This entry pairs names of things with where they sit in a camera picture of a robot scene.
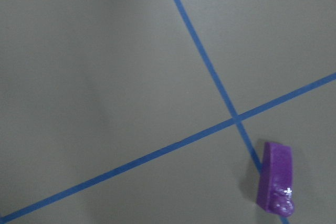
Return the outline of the purple trapezoid block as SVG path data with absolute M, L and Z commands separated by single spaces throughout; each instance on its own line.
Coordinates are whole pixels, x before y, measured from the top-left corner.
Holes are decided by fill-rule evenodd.
M 292 201 L 292 149 L 266 142 L 262 158 L 256 203 L 268 213 L 289 217 L 295 210 Z

